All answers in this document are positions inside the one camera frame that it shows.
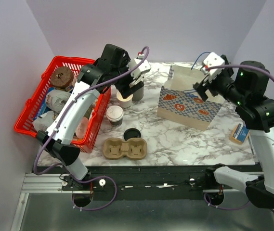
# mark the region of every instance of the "metal floor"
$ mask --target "metal floor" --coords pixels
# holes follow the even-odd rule
[[[227,192],[223,206],[243,205],[240,192]],[[106,202],[93,201],[89,207]],[[73,209],[71,195],[29,195],[22,231],[274,231],[274,215],[253,205],[238,211],[208,207],[204,201],[114,201],[99,211]]]

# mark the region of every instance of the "paper bag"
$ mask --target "paper bag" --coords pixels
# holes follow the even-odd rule
[[[208,91],[204,102],[193,89],[193,84],[204,79],[196,69],[172,65],[168,80],[161,88],[157,116],[201,131],[205,131],[219,112],[224,98],[213,97]]]

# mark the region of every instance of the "white marble surface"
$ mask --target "white marble surface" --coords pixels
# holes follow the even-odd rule
[[[191,66],[189,63],[176,63]],[[255,164],[248,141],[242,145],[229,140],[241,119],[232,105],[225,103],[208,129],[204,132],[156,116],[160,88],[167,80],[170,64],[151,63],[151,75],[144,83],[144,98],[124,111],[123,124],[112,127],[106,117],[102,122],[95,148],[91,154],[80,153],[86,166],[163,166],[163,165],[253,165]],[[117,105],[116,90],[112,89],[110,105]],[[107,160],[102,154],[104,141],[109,137],[123,138],[124,131],[137,128],[147,141],[145,159],[127,158]],[[39,166],[50,166],[57,160],[44,152]]]

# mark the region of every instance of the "brown lid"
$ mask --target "brown lid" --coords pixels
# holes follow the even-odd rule
[[[74,73],[67,66],[56,69],[51,75],[51,84],[56,88],[65,89],[74,79]]]

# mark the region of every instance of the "red plastic shopping basket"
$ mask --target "red plastic shopping basket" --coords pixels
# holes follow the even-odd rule
[[[32,95],[32,98],[27,100],[26,105],[14,126],[14,130],[22,134],[33,137],[36,136],[37,132],[32,125],[33,117],[38,111],[40,104],[50,86],[50,77],[57,68],[61,66],[68,66],[73,71],[75,77],[77,77],[80,69],[84,65],[92,63],[94,63],[93,59],[55,56],[49,64],[47,70],[41,75],[41,82]],[[79,147],[82,152],[91,153],[93,150],[100,125],[109,103],[110,94],[111,90],[109,89],[105,94],[100,95],[93,111],[92,118],[89,121],[88,129],[84,138],[72,141],[72,144]]]

